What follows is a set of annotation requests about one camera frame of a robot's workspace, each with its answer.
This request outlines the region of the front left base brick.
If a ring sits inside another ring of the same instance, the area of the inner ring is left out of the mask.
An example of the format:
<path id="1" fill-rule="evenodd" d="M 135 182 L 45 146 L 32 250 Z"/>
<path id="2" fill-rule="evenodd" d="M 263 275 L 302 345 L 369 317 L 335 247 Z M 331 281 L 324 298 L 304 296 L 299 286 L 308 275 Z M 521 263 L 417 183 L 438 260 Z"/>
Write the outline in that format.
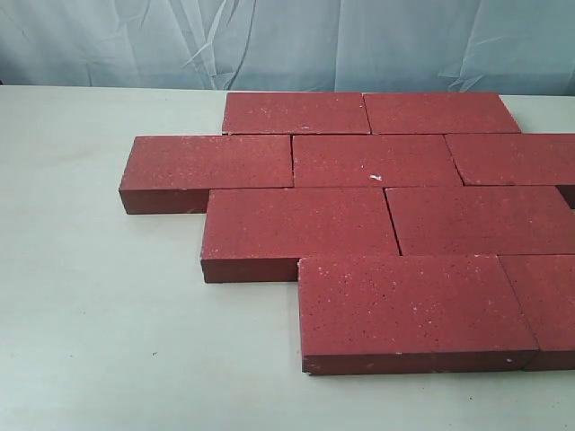
<path id="1" fill-rule="evenodd" d="M 305 258 L 302 369 L 310 375 L 513 371 L 539 346 L 498 258 Z"/>

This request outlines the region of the front right base brick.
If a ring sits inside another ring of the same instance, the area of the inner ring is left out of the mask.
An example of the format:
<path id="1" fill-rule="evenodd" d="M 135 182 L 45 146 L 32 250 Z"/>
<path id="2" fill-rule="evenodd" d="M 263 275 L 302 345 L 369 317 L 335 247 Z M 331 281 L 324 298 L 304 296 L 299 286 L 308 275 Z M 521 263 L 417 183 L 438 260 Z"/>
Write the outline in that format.
<path id="1" fill-rule="evenodd" d="M 574 368 L 574 257 L 501 256 L 515 295 L 528 320 L 538 353 L 528 372 Z"/>

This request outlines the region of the back right base brick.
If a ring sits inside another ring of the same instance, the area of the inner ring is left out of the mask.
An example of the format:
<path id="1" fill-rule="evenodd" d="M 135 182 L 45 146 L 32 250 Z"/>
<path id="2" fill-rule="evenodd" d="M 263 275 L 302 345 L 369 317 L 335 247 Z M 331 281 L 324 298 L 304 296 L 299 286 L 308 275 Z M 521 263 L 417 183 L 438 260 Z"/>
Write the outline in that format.
<path id="1" fill-rule="evenodd" d="M 514 134 L 521 131 L 494 92 L 366 93 L 374 135 Z"/>

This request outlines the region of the blue-grey backdrop cloth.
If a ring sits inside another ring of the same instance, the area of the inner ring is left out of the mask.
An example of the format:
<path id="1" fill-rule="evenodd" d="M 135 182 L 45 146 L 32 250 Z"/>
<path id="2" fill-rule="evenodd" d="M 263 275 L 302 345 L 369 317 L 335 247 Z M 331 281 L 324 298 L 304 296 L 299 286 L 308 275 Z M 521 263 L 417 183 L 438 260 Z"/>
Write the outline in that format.
<path id="1" fill-rule="evenodd" d="M 3 84 L 571 95 L 571 1 L 4 1 Z"/>

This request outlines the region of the base brick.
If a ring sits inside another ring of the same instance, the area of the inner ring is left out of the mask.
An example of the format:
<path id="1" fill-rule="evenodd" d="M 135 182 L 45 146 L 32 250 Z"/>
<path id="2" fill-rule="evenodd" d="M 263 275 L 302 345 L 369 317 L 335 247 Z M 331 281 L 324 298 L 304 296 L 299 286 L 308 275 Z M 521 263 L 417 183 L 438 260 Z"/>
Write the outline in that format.
<path id="1" fill-rule="evenodd" d="M 229 92 L 226 135 L 368 135 L 359 92 Z"/>
<path id="2" fill-rule="evenodd" d="M 515 295 L 528 320 L 538 353 L 528 372 L 574 368 L 574 257 L 501 256 Z"/>
<path id="3" fill-rule="evenodd" d="M 513 371 L 539 346 L 498 258 L 305 258 L 302 369 L 310 375 Z"/>
<path id="4" fill-rule="evenodd" d="M 494 92 L 366 93 L 374 135 L 514 134 L 521 131 Z"/>

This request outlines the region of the back left base brick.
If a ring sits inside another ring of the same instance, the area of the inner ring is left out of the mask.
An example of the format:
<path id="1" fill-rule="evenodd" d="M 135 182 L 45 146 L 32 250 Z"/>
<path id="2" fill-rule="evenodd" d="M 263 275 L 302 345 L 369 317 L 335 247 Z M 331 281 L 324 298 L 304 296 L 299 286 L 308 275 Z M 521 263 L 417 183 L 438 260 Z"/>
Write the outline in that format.
<path id="1" fill-rule="evenodd" d="M 229 92 L 226 135 L 368 135 L 359 92 Z"/>

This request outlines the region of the middle row red brick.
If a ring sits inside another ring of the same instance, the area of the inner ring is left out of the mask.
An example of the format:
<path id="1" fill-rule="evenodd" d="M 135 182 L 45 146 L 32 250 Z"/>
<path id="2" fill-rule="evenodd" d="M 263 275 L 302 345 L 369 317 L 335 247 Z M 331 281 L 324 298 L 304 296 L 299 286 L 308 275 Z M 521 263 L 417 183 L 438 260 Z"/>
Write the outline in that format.
<path id="1" fill-rule="evenodd" d="M 403 255 L 574 252 L 574 214 L 553 186 L 385 191 Z"/>

